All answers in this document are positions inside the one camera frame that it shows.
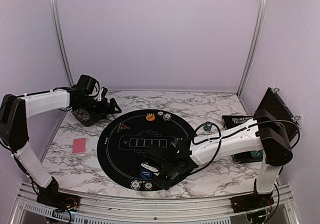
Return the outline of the blue small blind button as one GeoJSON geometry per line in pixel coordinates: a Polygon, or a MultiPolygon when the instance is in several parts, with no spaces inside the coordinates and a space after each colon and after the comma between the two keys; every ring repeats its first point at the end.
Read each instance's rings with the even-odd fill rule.
{"type": "Polygon", "coordinates": [[[140,176],[142,179],[150,180],[153,177],[153,173],[149,170],[142,169],[140,171],[140,176]]]}

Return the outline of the red playing card deck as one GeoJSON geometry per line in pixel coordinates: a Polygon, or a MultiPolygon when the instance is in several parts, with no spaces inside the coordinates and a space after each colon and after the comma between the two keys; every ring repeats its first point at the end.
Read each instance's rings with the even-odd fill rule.
{"type": "Polygon", "coordinates": [[[74,155],[82,155],[86,152],[87,139],[85,137],[73,140],[72,153],[74,155]]]}

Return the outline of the orange big blind button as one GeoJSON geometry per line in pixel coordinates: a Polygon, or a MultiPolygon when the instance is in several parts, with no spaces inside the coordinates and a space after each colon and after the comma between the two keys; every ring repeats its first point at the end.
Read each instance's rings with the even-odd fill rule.
{"type": "Polygon", "coordinates": [[[152,122],[156,119],[156,116],[154,114],[147,114],[145,119],[149,122],[152,122]]]}

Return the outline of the red triangular all-in marker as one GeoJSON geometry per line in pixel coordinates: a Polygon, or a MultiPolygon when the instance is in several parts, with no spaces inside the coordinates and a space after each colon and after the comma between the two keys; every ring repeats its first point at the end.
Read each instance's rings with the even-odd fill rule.
{"type": "Polygon", "coordinates": [[[130,130],[130,128],[127,125],[120,123],[117,129],[117,133],[128,131],[128,130],[130,130]]]}

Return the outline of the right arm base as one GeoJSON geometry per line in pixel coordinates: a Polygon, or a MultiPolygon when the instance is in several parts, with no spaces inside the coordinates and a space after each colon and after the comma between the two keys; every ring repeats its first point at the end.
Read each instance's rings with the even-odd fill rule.
{"type": "Polygon", "coordinates": [[[248,212],[249,221],[256,219],[265,219],[270,213],[267,207],[272,209],[274,199],[273,193],[258,194],[253,192],[251,194],[235,196],[230,199],[231,208],[234,213],[248,212]]]}

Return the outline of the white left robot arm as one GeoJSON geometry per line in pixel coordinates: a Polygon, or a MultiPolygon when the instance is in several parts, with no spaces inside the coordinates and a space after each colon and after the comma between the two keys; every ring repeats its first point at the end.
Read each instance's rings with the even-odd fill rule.
{"type": "Polygon", "coordinates": [[[121,113],[116,100],[106,98],[107,92],[107,88],[100,87],[95,78],[82,74],[71,87],[56,87],[18,96],[6,94],[3,97],[0,107],[0,140],[32,181],[45,189],[43,197],[53,207],[63,203],[63,195],[50,187],[57,182],[31,147],[28,119],[49,111],[66,109],[71,110],[81,124],[89,127],[107,119],[110,114],[121,113]]]}

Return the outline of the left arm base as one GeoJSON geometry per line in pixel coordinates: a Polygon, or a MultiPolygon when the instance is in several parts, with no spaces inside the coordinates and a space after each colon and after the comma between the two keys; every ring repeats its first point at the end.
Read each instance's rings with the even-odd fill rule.
{"type": "Polygon", "coordinates": [[[36,201],[40,204],[57,209],[56,212],[77,211],[80,197],[59,191],[57,183],[51,183],[46,188],[38,187],[36,201]]]}

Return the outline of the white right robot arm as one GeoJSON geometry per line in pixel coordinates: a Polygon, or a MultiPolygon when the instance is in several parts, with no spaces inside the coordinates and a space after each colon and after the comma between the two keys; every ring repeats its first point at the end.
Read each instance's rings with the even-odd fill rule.
{"type": "Polygon", "coordinates": [[[168,147],[151,144],[143,156],[141,167],[155,175],[154,183],[168,190],[188,176],[206,169],[214,160],[249,151],[262,151],[263,161],[255,181],[255,191],[247,203],[258,208],[273,191],[281,168],[293,159],[286,125],[299,129],[291,120],[276,119],[265,109],[253,118],[227,130],[208,136],[195,132],[188,138],[175,138],[168,147]]]}

